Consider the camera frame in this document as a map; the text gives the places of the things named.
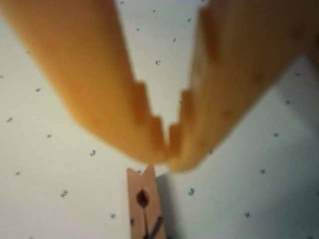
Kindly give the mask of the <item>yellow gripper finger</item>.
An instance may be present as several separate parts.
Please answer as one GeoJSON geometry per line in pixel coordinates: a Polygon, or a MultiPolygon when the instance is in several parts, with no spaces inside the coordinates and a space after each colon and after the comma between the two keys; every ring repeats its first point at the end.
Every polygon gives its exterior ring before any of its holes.
{"type": "Polygon", "coordinates": [[[168,166],[186,171],[230,133],[319,35],[316,0],[211,0],[199,11],[190,86],[169,129],[168,166]]]}
{"type": "Polygon", "coordinates": [[[0,11],[86,130],[135,160],[167,160],[112,0],[3,0],[0,11]]]}

